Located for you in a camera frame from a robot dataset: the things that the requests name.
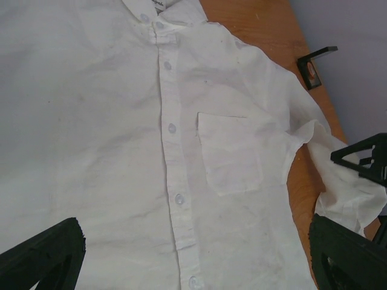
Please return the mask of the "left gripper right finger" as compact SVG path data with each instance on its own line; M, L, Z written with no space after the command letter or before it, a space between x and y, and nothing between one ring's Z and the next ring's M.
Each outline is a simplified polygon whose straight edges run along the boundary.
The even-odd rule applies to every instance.
M309 229L319 289L386 289L386 217L373 240L315 214Z

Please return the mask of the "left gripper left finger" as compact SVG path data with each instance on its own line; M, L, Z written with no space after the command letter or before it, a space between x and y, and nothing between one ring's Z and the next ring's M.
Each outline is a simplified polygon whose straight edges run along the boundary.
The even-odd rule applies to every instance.
M70 217L1 254L1 289L74 289L86 239Z

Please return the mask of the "white button-up shirt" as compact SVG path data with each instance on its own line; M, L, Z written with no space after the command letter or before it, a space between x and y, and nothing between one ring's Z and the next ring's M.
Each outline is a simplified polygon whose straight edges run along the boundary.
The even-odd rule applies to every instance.
M1 250L75 216L80 289L314 289L287 179L363 234L381 186L298 78L198 1L1 2Z

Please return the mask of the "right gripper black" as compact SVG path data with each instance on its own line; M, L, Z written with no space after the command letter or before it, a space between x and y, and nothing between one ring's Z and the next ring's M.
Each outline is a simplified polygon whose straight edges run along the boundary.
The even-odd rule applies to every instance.
M359 164L344 160L345 156L371 151L371 155ZM379 133L355 144L331 153L333 163L356 171L361 178L374 183L386 184L386 133Z

